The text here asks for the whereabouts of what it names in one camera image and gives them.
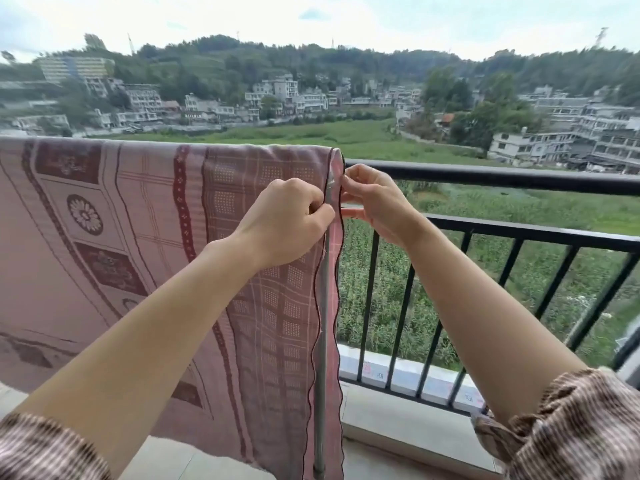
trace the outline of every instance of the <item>forearm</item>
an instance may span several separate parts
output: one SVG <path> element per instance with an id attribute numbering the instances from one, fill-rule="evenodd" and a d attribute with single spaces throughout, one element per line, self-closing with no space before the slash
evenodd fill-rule
<path id="1" fill-rule="evenodd" d="M 256 272 L 240 244 L 210 243 L 16 411 L 72 428 L 119 476 L 220 313 Z"/>
<path id="2" fill-rule="evenodd" d="M 496 418 L 536 411 L 560 374 L 586 368 L 427 219 L 407 251 L 458 355 Z"/>

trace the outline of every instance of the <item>plaid sleeve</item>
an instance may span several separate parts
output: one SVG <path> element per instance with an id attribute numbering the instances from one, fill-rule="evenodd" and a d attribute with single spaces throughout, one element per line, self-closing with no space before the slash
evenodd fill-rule
<path id="1" fill-rule="evenodd" d="M 94 446 L 52 419 L 12 413 L 0 422 L 0 478 L 111 480 Z"/>
<path id="2" fill-rule="evenodd" d="M 563 374 L 545 391 L 538 412 L 508 427 L 473 419 L 480 443 L 506 464 L 510 479 L 638 478 L 640 393 L 612 371 Z"/>

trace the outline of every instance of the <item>flower motif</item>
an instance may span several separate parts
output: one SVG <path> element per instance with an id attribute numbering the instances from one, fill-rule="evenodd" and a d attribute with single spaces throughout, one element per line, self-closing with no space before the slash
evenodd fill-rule
<path id="1" fill-rule="evenodd" d="M 71 194 L 67 197 L 67 206 L 71 216 L 82 229 L 92 235 L 102 233 L 102 219 L 91 202 L 80 195 Z"/>

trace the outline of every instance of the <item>person's left arm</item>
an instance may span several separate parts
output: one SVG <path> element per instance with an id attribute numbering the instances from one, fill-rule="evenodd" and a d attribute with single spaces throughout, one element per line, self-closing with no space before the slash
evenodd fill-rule
<path id="1" fill-rule="evenodd" d="M 335 216 L 323 198 L 297 178 L 272 182 L 235 233 L 210 242 L 14 412 L 71 428 L 117 478 L 231 298 L 260 269 L 291 262 L 322 238 Z"/>

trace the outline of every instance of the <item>forested hill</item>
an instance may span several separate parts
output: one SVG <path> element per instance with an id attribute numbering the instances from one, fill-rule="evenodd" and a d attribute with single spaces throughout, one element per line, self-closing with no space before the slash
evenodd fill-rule
<path id="1" fill-rule="evenodd" d="M 65 53 L 110 57 L 116 61 L 116 77 L 125 82 L 160 84 L 164 99 L 182 100 L 193 92 L 234 104 L 244 99 L 243 92 L 253 83 L 283 72 L 292 72 L 302 88 L 319 85 L 331 90 L 341 77 L 350 77 L 355 91 L 360 92 L 369 78 L 387 84 L 422 84 L 433 68 L 450 66 L 457 76 L 468 78 L 471 87 L 480 86 L 487 76 L 507 71 L 515 74 L 519 90 L 549 84 L 572 95 L 590 95 L 604 85 L 622 85 L 619 102 L 640 105 L 640 52 L 626 50 L 592 48 L 537 56 L 501 50 L 474 62 L 433 50 L 384 54 L 342 46 L 268 47 L 215 35 L 164 48 L 147 44 L 133 56 L 109 52 L 100 44 Z M 0 80 L 41 78 L 34 64 L 0 66 Z"/>

